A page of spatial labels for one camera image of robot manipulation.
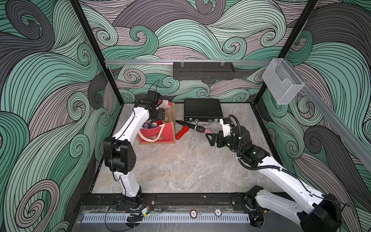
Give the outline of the red flashlight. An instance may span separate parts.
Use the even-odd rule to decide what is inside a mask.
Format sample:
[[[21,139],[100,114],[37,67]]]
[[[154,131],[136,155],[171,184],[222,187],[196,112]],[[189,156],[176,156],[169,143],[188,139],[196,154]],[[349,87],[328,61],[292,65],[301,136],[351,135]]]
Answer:
[[[189,131],[189,127],[183,126],[180,132],[175,136],[176,140],[180,140],[184,136],[184,134],[186,134],[188,131]]]

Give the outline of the red jute tote bag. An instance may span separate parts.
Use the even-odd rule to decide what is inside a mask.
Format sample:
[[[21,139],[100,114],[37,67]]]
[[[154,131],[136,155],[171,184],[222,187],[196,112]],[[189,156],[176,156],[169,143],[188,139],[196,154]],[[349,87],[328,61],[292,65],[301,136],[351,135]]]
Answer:
[[[155,128],[140,129],[137,135],[140,145],[175,143],[175,105],[168,100],[163,100],[159,109],[164,109],[165,120]]]

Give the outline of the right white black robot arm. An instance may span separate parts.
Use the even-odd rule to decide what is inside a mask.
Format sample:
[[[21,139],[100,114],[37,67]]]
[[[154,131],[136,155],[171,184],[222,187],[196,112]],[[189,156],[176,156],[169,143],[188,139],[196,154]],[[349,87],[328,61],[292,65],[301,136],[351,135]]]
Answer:
[[[276,195],[255,185],[245,194],[251,210],[252,226],[263,224],[263,212],[273,211],[296,223],[305,232],[336,232],[341,227],[340,201],[333,194],[323,194],[285,169],[263,148],[252,143],[250,132],[243,126],[207,133],[211,146],[226,147],[236,153],[236,159],[249,171],[258,171],[278,185],[288,195]]]

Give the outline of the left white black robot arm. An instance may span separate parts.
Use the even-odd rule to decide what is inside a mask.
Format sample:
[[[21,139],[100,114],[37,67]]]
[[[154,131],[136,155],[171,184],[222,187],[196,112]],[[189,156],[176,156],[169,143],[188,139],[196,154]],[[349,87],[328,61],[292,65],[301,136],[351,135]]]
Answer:
[[[124,197],[136,199],[141,191],[133,172],[136,154],[132,143],[145,122],[165,119],[165,110],[159,107],[161,103],[160,93],[148,91],[143,100],[134,104],[120,131],[103,141],[104,164],[112,172],[114,180],[120,183]]]

